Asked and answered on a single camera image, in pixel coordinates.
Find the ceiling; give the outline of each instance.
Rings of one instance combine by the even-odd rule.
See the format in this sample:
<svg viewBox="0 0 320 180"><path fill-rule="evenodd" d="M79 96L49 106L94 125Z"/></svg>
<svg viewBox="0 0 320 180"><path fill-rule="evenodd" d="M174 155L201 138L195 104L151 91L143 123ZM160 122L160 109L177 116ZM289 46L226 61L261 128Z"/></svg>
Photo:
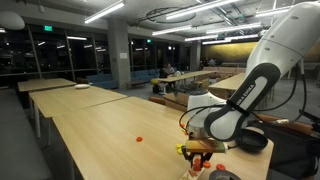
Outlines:
<svg viewBox="0 0 320 180"><path fill-rule="evenodd" d="M84 14L90 16L101 9L108 7L109 5L117 2L118 0L41 0L40 3L46 7L74 12L78 14ZM198 0L202 3L209 2L212 0ZM159 23L159 21L166 21L165 16L159 16L150 21L146 19L146 14L150 11L159 8L185 8L188 6L199 4L197 0L126 0L125 6L117 11L113 12L112 15L121 16L125 18L128 25L144 27L151 30L164 30L173 27L179 27L184 25L192 24L194 28L188 31L175 33L184 37L194 37L205 35L206 30L221 28L228 25L224 17L231 19L235 25L262 22L266 27L270 26L277 17L266 17L266 18L255 18L254 15L257 11L269 10L273 8L274 0L240 0L235 2L233 5L228 4L219 8L213 8L198 12L189 17L195 16L191 20L178 23ZM290 6L305 0L275 0L276 7ZM26 0L27 3L39 4L39 0Z"/></svg>

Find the light wood tabletop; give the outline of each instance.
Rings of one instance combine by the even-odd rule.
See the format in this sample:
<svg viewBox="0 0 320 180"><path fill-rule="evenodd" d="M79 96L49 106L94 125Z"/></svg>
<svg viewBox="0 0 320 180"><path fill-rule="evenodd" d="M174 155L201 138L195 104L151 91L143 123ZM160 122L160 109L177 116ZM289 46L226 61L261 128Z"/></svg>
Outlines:
<svg viewBox="0 0 320 180"><path fill-rule="evenodd" d="M174 82L174 81L179 81L179 80L192 78L192 77L196 77L196 76L211 74L213 72L214 71L195 71L195 72L189 72L189 73L185 73L185 74L182 74L180 76L175 76L175 77L158 78L158 80L161 82Z"/></svg>
<svg viewBox="0 0 320 180"><path fill-rule="evenodd" d="M30 93L45 118L125 98L126 95L95 86L87 89L58 88Z"/></svg>
<svg viewBox="0 0 320 180"><path fill-rule="evenodd" d="M18 82L18 88L20 92L26 91L38 91L38 90L45 90L57 87L65 87L65 86L72 86L75 85L75 82L62 79L62 78L55 78L55 79L36 79L36 80L29 80Z"/></svg>
<svg viewBox="0 0 320 180"><path fill-rule="evenodd" d="M190 168L177 153L184 144L178 119L183 112L136 97L53 117L70 154L86 180L179 179ZM138 136L143 141L137 142ZM217 163L241 179L266 179L273 143L260 154L240 149L213 154L209 179Z"/></svg>
<svg viewBox="0 0 320 180"><path fill-rule="evenodd" d="M245 73L239 73L228 79L224 79L209 86L209 88L219 88L227 90L237 90L244 81Z"/></svg>

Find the robotic arm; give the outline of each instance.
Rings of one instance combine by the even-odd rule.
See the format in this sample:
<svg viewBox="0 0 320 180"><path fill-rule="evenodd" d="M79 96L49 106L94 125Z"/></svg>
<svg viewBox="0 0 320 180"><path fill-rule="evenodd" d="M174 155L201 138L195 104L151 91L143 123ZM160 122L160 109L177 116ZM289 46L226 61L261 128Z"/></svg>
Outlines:
<svg viewBox="0 0 320 180"><path fill-rule="evenodd" d="M262 37L252 51L246 69L246 78L233 96L224 100L210 93L189 98L188 108L197 106L195 102L207 104L225 103L221 109L201 112L189 122L189 132L195 138L207 133L219 141L236 138L245 118L258 105L271 88L317 42L320 33L320 4L300 3L280 17Z"/></svg>

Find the green exit sign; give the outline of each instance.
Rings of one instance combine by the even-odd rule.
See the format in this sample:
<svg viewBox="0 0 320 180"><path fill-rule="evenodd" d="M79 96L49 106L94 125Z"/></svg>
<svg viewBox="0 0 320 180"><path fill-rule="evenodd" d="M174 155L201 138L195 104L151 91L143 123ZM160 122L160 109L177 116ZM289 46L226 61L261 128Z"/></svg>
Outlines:
<svg viewBox="0 0 320 180"><path fill-rule="evenodd" d="M53 27L52 26L43 26L43 30L52 32L53 31Z"/></svg>

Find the white plate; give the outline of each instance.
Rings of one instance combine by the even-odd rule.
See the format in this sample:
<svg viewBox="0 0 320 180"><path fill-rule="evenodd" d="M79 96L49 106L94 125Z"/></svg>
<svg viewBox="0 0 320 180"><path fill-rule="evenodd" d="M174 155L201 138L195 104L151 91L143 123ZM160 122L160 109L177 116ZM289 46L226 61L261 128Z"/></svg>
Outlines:
<svg viewBox="0 0 320 180"><path fill-rule="evenodd" d="M74 86L76 89L87 89L90 87L89 84L77 84Z"/></svg>

